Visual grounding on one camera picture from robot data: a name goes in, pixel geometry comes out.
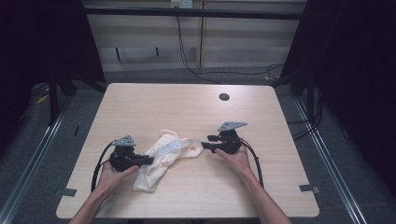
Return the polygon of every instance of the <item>round hole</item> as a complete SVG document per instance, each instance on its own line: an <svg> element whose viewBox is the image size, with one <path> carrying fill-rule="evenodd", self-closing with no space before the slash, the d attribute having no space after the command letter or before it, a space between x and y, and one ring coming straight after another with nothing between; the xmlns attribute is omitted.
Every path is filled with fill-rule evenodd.
<svg viewBox="0 0 396 224"><path fill-rule="evenodd" d="M222 93L222 94L219 95L219 98L222 101L228 101L228 100L230 100L230 95L227 94L227 93Z"/></svg>

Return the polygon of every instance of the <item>white cloth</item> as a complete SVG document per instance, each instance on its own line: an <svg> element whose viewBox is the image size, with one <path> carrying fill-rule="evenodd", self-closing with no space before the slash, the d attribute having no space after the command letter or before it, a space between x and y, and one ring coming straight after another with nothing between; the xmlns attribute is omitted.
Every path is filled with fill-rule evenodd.
<svg viewBox="0 0 396 224"><path fill-rule="evenodd" d="M154 191L157 182L178 158L197 158L202 150L198 139L180 139L173 131L161 130L161 138L145 153L154 157L154 162L140 167L133 189Z"/></svg>

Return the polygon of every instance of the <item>towel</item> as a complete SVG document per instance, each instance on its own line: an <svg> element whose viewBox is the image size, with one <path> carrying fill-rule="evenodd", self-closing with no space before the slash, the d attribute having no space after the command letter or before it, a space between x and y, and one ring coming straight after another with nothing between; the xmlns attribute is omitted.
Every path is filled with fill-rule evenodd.
<svg viewBox="0 0 396 224"><path fill-rule="evenodd" d="M143 165L137 172L134 190L153 192L166 170L179 158L197 158L202 152L201 140L183 138L169 130L161 130L161 137L145 153L154 157L151 165Z"/></svg>

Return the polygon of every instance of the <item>black cable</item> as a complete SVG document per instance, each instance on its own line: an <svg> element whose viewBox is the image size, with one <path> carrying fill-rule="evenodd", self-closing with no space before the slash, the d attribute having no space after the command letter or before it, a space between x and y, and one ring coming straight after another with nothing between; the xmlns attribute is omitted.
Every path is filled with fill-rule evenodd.
<svg viewBox="0 0 396 224"><path fill-rule="evenodd" d="M220 84L217 81L211 80L209 78L205 78L205 77L200 77L198 75L207 75L207 74L236 74L236 75L246 75L246 76L256 76L256 75L261 75L261 74L265 74L265 73L269 73L270 71L278 68L279 66L284 65L283 63L273 63L270 64L267 69L265 71L261 71L261 72L257 72L257 73L242 73L242 72L228 72L228 71L216 71L216 72L196 72L196 71L192 71L192 69L189 66L187 57L186 57L186 53L184 50L184 44L183 44L183 38L181 35L181 26L180 26L180 17L177 17L177 32L178 32L178 41L179 41L179 51L180 51L180 57L181 57L181 61L183 62L184 67L191 72L193 75L195 75L196 77L206 80L206 81L210 81L216 84Z"/></svg>
<svg viewBox="0 0 396 224"><path fill-rule="evenodd" d="M323 105L322 105L322 98L323 97L321 95L321 92L318 93L318 96L319 96L318 104L317 104L318 113L315 115L315 124L314 124L314 126L308 128L308 130L303 130L301 132L295 133L293 135L293 140L294 141L304 137L308 133L312 133L319 126L319 124L321 122L321 119L322 119L322 114L323 114L323 111L322 111L323 110L323 108L322 108L323 107Z"/></svg>
<svg viewBox="0 0 396 224"><path fill-rule="evenodd" d="M115 141L116 140L112 141L111 143L109 143L107 145L107 147L105 147L105 149L102 152L102 155L99 158L98 163L96 164L95 170L93 171L93 177L92 177L92 183L91 183L91 192L96 188L96 180L97 180L97 177L98 177L98 174L99 174L100 167L102 166L103 163L107 162L107 161L102 162L102 159L105 156L107 150L111 147L111 144L113 144L113 142L115 142Z"/></svg>
<svg viewBox="0 0 396 224"><path fill-rule="evenodd" d="M262 182L262 168L260 167L260 162L259 162L259 158L256 156L256 153L253 150L253 147L244 139L241 139L242 144L247 147L247 149L251 152L251 154L253 155L253 159L256 162L256 166L257 166L257 173L259 174L259 181L260 184L262 185L262 187L264 188L264 183Z"/></svg>
<svg viewBox="0 0 396 224"><path fill-rule="evenodd" d="M200 77L198 76L194 71L191 70L189 63L187 62L187 57L186 57L186 53L184 51L184 44L183 44L183 39L181 37L181 28L180 28L180 17L176 17L177 20L177 31L178 31L178 42L179 42L179 50L180 50L180 57L181 57L181 61L183 62L184 67L191 72L193 75L195 75L196 77L206 80L206 81L210 81L216 84L220 84L217 81L211 80L209 78L205 78L205 77Z"/></svg>

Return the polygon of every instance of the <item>metal rail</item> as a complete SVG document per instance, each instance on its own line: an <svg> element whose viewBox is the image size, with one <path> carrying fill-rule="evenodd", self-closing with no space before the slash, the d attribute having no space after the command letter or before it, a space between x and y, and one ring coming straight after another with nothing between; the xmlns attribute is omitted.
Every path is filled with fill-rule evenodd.
<svg viewBox="0 0 396 224"><path fill-rule="evenodd" d="M29 186L37 173L37 170L43 161L50 143L57 133L62 120L64 119L64 112L67 107L69 107L71 102L71 97L69 97L65 103L65 106L58 116L58 118L52 123L51 126L48 127L46 133L41 139L40 144L35 150L35 154L32 159L30 159L26 169L24 170L20 180L18 181L17 186L14 190L12 190L11 194L8 196L3 208L0 211L0 223L1 224L9 224L17 213L18 208L21 205L23 197L25 196Z"/></svg>
<svg viewBox="0 0 396 224"><path fill-rule="evenodd" d="M91 15L208 17L298 21L302 12L240 11L189 8L142 7L26 7L34 13L77 13Z"/></svg>
<svg viewBox="0 0 396 224"><path fill-rule="evenodd" d="M295 103L303 119L308 120L306 108L303 101L299 98L295 101ZM337 188L337 191L346 207L346 210L352 218L353 223L367 224L367 221L364 218L358 202L356 201L351 190L349 189L349 186L347 185L346 181L338 170L337 165L332 159L332 154L330 153L329 149L327 149L326 144L324 143L322 137L318 132L318 129L314 128L309 121L305 123L305 126L308 130L312 130L312 132L310 132L311 138L314 141L315 146L317 147L318 153L322 158L330 177L332 178L332 182Z"/></svg>

